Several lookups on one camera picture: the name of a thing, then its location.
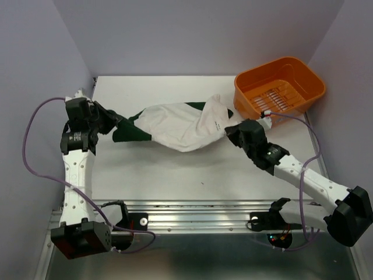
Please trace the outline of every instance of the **wall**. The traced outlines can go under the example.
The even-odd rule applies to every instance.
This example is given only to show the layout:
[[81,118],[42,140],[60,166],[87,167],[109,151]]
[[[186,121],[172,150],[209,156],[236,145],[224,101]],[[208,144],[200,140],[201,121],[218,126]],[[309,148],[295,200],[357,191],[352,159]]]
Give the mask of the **wall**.
[[[92,88],[92,78],[51,0],[0,1],[0,279],[32,279],[58,184],[35,178],[22,164],[24,129],[35,107],[53,96]],[[59,139],[64,104],[40,111],[31,128],[30,163],[63,176]]]
[[[309,65],[327,85],[325,97],[309,112],[323,144],[330,177],[359,185],[373,199],[373,2],[347,0]],[[373,261],[373,227],[361,238]],[[373,267],[368,266],[373,278]]]
[[342,0],[54,0],[97,75],[237,74],[308,62]]

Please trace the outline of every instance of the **metal frame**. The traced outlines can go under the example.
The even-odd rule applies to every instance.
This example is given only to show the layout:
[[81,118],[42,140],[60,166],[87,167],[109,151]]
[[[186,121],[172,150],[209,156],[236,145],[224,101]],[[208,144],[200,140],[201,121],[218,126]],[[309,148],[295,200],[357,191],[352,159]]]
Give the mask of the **metal frame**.
[[[309,132],[314,149],[316,139]],[[321,174],[328,178],[322,156],[318,159]],[[102,205],[108,201],[95,200]],[[125,201],[128,211],[147,212],[149,214],[148,229],[156,234],[235,234],[251,233],[246,223],[250,212],[268,210],[273,201]],[[51,260],[54,245],[50,241],[50,230],[58,227],[62,209],[53,211],[45,237],[35,279],[45,279]],[[358,276],[368,280],[367,264],[358,243],[351,248]]]

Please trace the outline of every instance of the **cable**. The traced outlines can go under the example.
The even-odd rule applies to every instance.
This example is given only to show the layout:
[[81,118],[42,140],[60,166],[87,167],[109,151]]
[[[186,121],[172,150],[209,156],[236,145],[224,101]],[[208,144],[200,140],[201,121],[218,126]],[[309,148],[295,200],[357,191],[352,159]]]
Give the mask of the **cable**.
[[31,125],[35,119],[35,116],[37,114],[37,112],[39,111],[40,108],[42,108],[43,105],[51,102],[51,101],[54,101],[54,100],[63,100],[65,101],[65,99],[63,97],[53,97],[53,98],[50,98],[44,102],[42,102],[39,106],[36,107],[35,111],[33,112],[33,114],[31,115],[31,118],[30,118],[30,121],[26,127],[26,132],[24,133],[24,137],[23,137],[23,142],[22,142],[22,160],[23,160],[23,164],[24,166],[26,167],[26,169],[33,175],[37,176],[37,177],[41,177],[41,178],[45,178],[45,179],[49,179],[49,180],[52,180],[52,181],[55,181],[57,183],[60,183],[60,184],[63,184],[69,188],[71,188],[72,190],[76,191],[81,197],[83,197],[83,199],[88,202],[92,207],[93,209],[95,209],[102,217],[103,219],[105,220],[105,223],[113,228],[113,229],[116,229],[116,230],[120,230],[122,232],[129,232],[129,233],[147,233],[149,235],[152,235],[153,238],[152,240],[146,244],[145,246],[142,246],[141,248],[138,248],[134,251],[121,251],[121,250],[117,250],[115,247],[112,248],[113,251],[115,252],[118,252],[118,253],[121,253],[121,254],[132,254],[132,253],[137,253],[147,247],[149,247],[151,244],[153,244],[153,242],[155,241],[156,239],[156,234],[154,232],[151,232],[151,231],[148,231],[148,230],[134,230],[134,229],[125,229],[125,228],[121,228],[119,226],[115,226],[113,225],[109,220],[108,218],[106,217],[105,213],[100,209],[100,207],[98,207],[97,204],[95,204],[85,193],[83,193],[80,189],[78,189],[77,187],[75,187],[74,185],[70,184],[69,182],[66,182],[65,180],[62,180],[60,178],[57,178],[57,177],[54,177],[54,176],[49,176],[49,175],[43,175],[43,174],[40,174],[38,172],[36,172],[35,170],[33,170],[31,168],[31,166],[29,165],[29,163],[27,162],[27,159],[26,159],[26,143],[27,143],[27,137],[29,136],[29,132],[30,132],[30,128],[31,128]]
[[286,118],[291,118],[293,120],[300,121],[301,123],[305,124],[308,127],[308,129],[312,132],[312,134],[315,136],[316,141],[317,141],[318,151],[317,151],[317,153],[316,153],[315,156],[313,156],[310,159],[306,160],[306,162],[303,164],[302,171],[301,171],[300,184],[299,184],[299,206],[300,206],[302,230],[303,230],[304,238],[306,240],[310,241],[310,239],[312,237],[313,229],[311,229],[312,232],[311,232],[310,236],[307,236],[307,230],[306,230],[305,218],[304,218],[304,210],[303,210],[304,172],[305,172],[305,168],[308,166],[308,164],[310,162],[312,162],[313,160],[315,160],[315,159],[317,159],[317,158],[319,158],[321,156],[320,140],[317,137],[314,129],[309,124],[307,124],[304,120],[302,120],[300,118],[297,118],[297,117],[293,117],[293,116],[287,115],[287,114],[275,113],[275,112],[272,112],[272,111],[270,112],[270,114],[271,115],[276,115],[276,116],[281,116],[281,117],[286,117]]

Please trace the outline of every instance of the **orange basket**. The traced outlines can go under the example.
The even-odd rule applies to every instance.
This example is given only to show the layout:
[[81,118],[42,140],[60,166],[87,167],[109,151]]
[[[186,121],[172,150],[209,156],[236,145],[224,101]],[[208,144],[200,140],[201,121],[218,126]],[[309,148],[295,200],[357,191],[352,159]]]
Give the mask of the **orange basket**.
[[[325,93],[322,80],[294,57],[283,57],[237,75],[234,107],[243,118],[257,120],[271,110],[300,115]],[[271,116],[273,124],[284,118]]]

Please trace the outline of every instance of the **screw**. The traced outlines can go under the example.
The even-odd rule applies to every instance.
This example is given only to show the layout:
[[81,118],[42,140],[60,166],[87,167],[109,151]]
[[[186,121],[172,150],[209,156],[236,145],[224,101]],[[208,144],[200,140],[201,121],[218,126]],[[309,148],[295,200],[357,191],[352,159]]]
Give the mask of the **screw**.
[[147,225],[147,219],[146,218],[141,218],[140,219],[140,225],[146,226]]

